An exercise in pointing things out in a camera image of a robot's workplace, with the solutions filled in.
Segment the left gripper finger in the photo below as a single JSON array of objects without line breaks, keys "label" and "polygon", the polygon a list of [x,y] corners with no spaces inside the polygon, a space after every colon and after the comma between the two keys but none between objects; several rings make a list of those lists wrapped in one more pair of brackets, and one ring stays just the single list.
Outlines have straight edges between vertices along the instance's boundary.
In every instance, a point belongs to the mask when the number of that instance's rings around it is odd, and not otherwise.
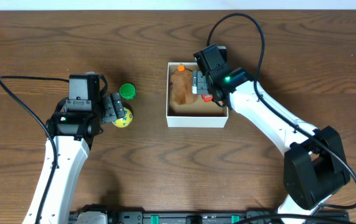
[{"label": "left gripper finger", "polygon": [[111,100],[113,104],[113,109],[115,111],[116,119],[124,118],[126,113],[124,112],[123,102],[119,93],[112,93]]},{"label": "left gripper finger", "polygon": [[106,96],[103,98],[103,107],[103,124],[112,123],[113,121],[116,121],[117,116],[110,96]]}]

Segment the red toy fire truck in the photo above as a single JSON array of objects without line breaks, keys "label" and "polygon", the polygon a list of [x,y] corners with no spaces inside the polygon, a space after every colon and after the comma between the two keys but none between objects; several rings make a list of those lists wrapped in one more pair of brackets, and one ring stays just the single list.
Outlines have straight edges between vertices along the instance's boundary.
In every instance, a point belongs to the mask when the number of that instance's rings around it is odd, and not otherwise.
[{"label": "red toy fire truck", "polygon": [[202,95],[202,99],[203,99],[204,102],[208,103],[208,102],[213,101],[213,96],[209,95],[209,94]]}]

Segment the brown plush toy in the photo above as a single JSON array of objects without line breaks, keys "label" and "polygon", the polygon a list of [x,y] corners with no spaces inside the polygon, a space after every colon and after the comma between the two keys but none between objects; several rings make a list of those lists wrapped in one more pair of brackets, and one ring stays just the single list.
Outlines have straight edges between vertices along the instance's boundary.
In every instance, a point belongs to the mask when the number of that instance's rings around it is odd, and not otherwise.
[{"label": "brown plush toy", "polygon": [[192,93],[193,71],[183,64],[171,75],[171,97],[178,105],[190,105],[197,100],[197,95]]}]

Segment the yellow ball with blue letters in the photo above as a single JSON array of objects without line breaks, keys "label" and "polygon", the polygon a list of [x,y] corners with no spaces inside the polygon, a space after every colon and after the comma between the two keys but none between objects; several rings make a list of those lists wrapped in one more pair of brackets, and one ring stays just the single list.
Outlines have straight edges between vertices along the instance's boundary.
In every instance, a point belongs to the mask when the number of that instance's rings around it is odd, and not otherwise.
[{"label": "yellow ball with blue letters", "polygon": [[131,110],[127,109],[126,107],[124,107],[123,109],[125,116],[112,122],[118,128],[125,128],[129,126],[133,121],[133,114]]}]

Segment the green ridged toy ball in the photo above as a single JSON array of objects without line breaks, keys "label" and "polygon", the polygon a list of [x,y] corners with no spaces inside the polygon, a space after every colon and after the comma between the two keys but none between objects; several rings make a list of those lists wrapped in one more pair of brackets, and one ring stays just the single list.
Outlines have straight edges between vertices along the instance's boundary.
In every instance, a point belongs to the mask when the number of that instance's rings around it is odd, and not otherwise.
[{"label": "green ridged toy ball", "polygon": [[125,100],[132,100],[136,96],[136,89],[133,84],[125,83],[120,86],[119,93]]}]

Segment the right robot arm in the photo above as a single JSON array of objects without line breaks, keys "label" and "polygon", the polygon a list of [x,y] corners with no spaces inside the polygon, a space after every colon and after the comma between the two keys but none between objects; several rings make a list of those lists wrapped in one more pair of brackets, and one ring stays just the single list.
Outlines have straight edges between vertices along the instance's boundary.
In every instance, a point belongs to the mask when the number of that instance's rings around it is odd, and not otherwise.
[{"label": "right robot arm", "polygon": [[223,100],[225,106],[249,119],[284,156],[288,196],[277,210],[279,222],[316,221],[314,215],[325,201],[356,178],[335,129],[317,129],[299,119],[244,69],[195,70],[192,82],[193,93],[211,93]]}]

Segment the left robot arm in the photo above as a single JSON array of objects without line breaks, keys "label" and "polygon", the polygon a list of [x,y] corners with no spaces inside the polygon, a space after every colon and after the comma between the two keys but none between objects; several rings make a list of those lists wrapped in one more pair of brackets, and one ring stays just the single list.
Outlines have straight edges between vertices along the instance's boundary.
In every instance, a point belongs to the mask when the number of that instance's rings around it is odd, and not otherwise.
[{"label": "left robot arm", "polygon": [[123,118],[119,93],[100,101],[64,98],[46,127],[44,165],[24,223],[68,223],[81,169],[102,126]]}]

